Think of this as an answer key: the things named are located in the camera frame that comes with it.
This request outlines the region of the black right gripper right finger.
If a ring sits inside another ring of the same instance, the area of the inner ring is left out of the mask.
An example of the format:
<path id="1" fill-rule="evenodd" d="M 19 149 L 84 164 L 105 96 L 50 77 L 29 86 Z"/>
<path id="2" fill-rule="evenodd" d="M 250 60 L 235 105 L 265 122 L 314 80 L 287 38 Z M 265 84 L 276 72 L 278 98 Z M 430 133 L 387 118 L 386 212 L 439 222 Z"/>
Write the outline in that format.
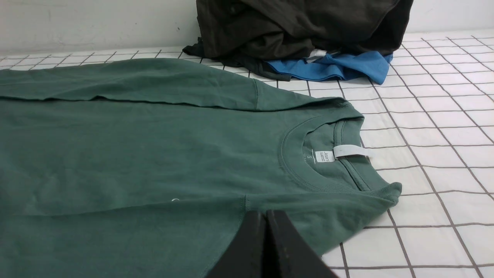
<path id="1" fill-rule="evenodd" d="M 286 212 L 266 212 L 265 276 L 267 278 L 336 278 L 337 275 L 304 241 Z"/>

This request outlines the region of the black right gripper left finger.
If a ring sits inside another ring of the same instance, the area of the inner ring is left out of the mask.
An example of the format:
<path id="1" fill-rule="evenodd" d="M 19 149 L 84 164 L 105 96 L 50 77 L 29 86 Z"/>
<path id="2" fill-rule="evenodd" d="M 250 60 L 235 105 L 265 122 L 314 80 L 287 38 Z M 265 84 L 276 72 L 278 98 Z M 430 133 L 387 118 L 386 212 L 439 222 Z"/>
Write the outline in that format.
<path id="1" fill-rule="evenodd" d="M 233 241 L 207 278 L 261 278 L 266 220 L 262 213 L 245 214 Z"/>

